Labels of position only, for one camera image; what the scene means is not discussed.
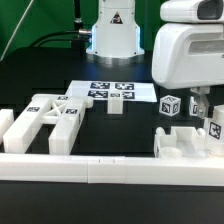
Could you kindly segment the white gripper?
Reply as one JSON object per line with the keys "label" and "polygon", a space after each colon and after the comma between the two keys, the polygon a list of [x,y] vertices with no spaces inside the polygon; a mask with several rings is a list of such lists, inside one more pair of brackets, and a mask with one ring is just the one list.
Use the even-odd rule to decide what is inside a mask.
{"label": "white gripper", "polygon": [[224,0],[167,0],[160,17],[152,77],[167,89],[192,87],[197,116],[207,118],[209,86],[224,84]]}

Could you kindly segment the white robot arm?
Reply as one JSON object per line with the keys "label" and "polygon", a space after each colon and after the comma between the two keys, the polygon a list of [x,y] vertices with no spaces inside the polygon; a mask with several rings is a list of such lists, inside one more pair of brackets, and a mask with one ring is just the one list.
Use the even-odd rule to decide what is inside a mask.
{"label": "white robot arm", "polygon": [[[142,59],[134,15],[135,0],[99,0],[87,56],[105,64]],[[224,84],[224,0],[167,0],[160,17],[165,24],[154,42],[152,78],[166,89],[191,89],[197,115],[208,117],[210,88]]]}

